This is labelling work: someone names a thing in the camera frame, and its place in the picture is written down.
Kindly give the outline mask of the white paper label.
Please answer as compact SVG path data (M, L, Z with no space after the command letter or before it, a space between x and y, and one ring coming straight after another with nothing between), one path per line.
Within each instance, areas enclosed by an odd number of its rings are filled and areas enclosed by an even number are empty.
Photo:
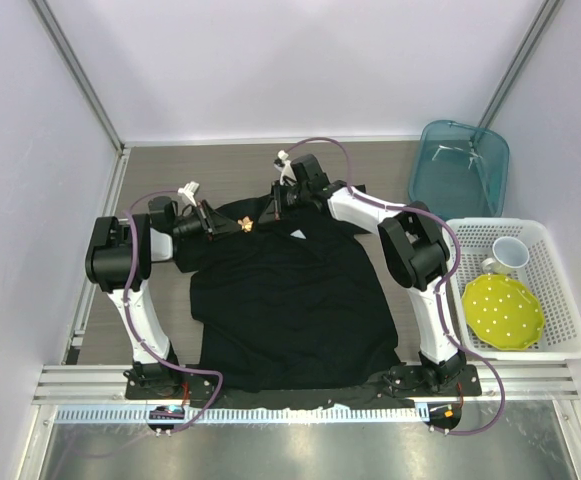
M306 239L305 234L301 230L295 230L291 233L291 236L298 239Z

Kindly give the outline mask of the black t-shirt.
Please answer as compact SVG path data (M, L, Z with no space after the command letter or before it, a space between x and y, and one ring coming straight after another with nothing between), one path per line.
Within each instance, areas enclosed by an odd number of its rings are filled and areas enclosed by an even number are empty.
M185 240L175 262L203 327L200 368L258 392L350 387L397 365L398 334L360 233L301 208L249 233Z

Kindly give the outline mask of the white perforated plastic basket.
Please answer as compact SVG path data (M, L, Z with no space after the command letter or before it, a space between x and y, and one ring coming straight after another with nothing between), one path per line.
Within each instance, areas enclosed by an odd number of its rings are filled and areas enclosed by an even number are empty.
M581 359L581 316L548 230L518 218L468 217L448 222L449 263L460 258L448 290L464 346L495 360ZM528 263L509 274L486 273L495 241L511 237L529 251Z

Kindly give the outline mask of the red gold brooch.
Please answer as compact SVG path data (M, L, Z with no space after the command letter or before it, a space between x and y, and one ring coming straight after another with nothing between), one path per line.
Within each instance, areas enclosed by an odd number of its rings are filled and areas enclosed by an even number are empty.
M240 225L241 230L246 233L251 232L254 226L254 222L248 216L239 219L237 223Z

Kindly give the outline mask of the yellow dotted plate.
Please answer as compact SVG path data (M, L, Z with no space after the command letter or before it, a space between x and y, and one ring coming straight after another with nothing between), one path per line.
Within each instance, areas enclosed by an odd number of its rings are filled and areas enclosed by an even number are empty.
M476 337L497 350L526 350L543 334L545 317L539 300L509 276L483 274L469 282L462 307Z

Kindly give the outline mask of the teal transparent plastic bin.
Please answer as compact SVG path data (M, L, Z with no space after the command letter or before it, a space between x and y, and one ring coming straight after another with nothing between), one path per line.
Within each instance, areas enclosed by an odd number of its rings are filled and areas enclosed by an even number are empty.
M411 171L409 201L445 221L502 215L510 150L488 130L452 120L425 126Z

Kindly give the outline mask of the light blue mug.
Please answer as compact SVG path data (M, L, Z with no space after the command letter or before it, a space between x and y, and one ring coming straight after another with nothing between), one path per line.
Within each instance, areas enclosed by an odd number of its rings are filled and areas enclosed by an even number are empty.
M491 246L489 256L481 263L485 274L509 275L524 268L530 260L528 247L518 238L500 237Z

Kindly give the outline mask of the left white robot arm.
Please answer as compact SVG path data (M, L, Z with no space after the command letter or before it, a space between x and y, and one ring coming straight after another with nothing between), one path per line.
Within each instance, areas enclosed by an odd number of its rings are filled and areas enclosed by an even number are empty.
M214 370L182 366L158 320L151 298L152 265L172 261L189 238L218 240L242 226L214 210L207 201L189 202L184 209L173 190L147 194L145 214L125 212L96 219L85 258L87 279L114 303L132 347L132 366L124 372L130 387L152 390L163 399L175 397L187 376L223 375Z

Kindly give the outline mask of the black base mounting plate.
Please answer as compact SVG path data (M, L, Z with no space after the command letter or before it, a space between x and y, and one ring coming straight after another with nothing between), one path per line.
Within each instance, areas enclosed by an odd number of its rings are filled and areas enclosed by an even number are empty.
M372 375L362 385L340 389L264 390L256 393L223 387L212 406L226 409L311 410L336 404L361 408L408 406L419 398L479 397L482 387L477 368L467 365L458 378L434 391L423 383L422 367L404 365Z

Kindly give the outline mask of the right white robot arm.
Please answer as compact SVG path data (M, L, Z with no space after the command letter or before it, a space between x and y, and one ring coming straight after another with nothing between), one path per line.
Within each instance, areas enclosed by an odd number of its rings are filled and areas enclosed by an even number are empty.
M344 181L332 182L311 154L292 160L281 150L274 166L280 177L272 183L257 224L271 225L296 208L314 207L376 235L389 273L407 291L415 313L420 381L432 394L447 393L458 383L467 361L449 324L442 280L450 252L434 215L423 204L391 203Z

